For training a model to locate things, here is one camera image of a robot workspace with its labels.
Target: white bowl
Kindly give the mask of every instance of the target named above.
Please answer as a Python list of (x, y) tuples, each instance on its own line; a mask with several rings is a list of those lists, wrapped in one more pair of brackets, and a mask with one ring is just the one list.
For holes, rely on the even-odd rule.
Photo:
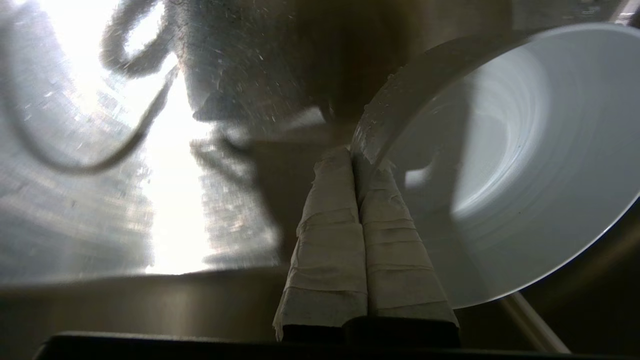
[(372, 169), (394, 164), (454, 307), (519, 290), (637, 198), (638, 64), (640, 31), (612, 24), (437, 47), (365, 109), (358, 193)]

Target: stainless steel surface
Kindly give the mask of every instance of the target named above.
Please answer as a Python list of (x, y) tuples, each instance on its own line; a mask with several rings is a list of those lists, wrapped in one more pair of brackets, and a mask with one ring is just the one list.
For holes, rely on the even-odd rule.
[[(183, 66), (203, 69), (203, 79), (214, 74), (213, 92), (231, 92), (231, 104), (242, 100), (242, 116), (195, 121), (189, 95), (198, 91), (187, 89), (181, 71), (163, 113), (132, 154), (106, 171), (66, 174), (27, 152), (27, 143), (10, 135), (10, 121), (19, 120), (19, 129), (28, 129), (46, 159), (59, 165), (104, 159), (140, 123), (170, 65), (179, 62), (176, 49), (187, 41), (170, 37), (177, 46), (166, 65), (129, 79), (122, 70), (106, 70), (99, 58), (116, 1), (0, 0), (0, 358), (28, 359), (42, 340), (65, 330), (273, 339), (287, 252), (319, 153), (349, 142), (362, 106), (390, 73), (423, 50), (512, 23), (531, 28), (564, 24), (566, 16), (584, 20), (576, 12), (580, 0), (531, 1), (538, 6), (524, 8), (526, 2), (513, 2), (513, 11), (510, 1), (485, 0), (158, 3), (155, 8), (165, 11), (180, 4), (194, 12), (201, 4), (217, 7), (217, 15), (182, 25), (194, 49), (187, 57), (193, 62)], [(153, 38), (158, 14), (131, 32), (125, 54)], [(601, 15), (595, 19), (611, 14)], [(293, 81), (280, 80), (287, 76)], [(247, 88), (252, 80), (258, 85)], [(15, 85), (12, 92), (5, 81)], [(233, 109), (229, 100), (220, 102), (219, 112)], [(18, 106), (14, 113), (23, 117), (7, 117), (7, 106)], [(300, 108), (306, 116), (286, 116)], [(325, 124), (316, 124), (319, 113)], [(291, 119), (291, 129), (277, 125), (284, 119)], [(242, 131), (231, 131), (237, 128)], [(247, 142), (234, 135), (244, 129), (255, 141), (238, 153)], [(225, 133), (230, 141), (221, 139)], [(211, 150), (215, 166), (194, 160), (194, 139), (211, 142), (204, 149)], [(214, 254), (204, 259), (207, 253)], [(226, 266), (239, 269), (139, 276), (147, 269)], [(99, 277), (116, 279), (81, 281)], [(459, 315), (463, 337), (473, 346), (497, 348), (516, 333), (499, 335), (496, 328), (509, 324), (491, 311), (489, 325), (486, 316), (473, 316), (498, 308), (493, 305), (464, 309), (465, 319)]]
[(562, 340), (558, 338), (520, 292), (516, 291), (503, 297), (500, 299), (500, 303), (536, 350), (571, 354)]

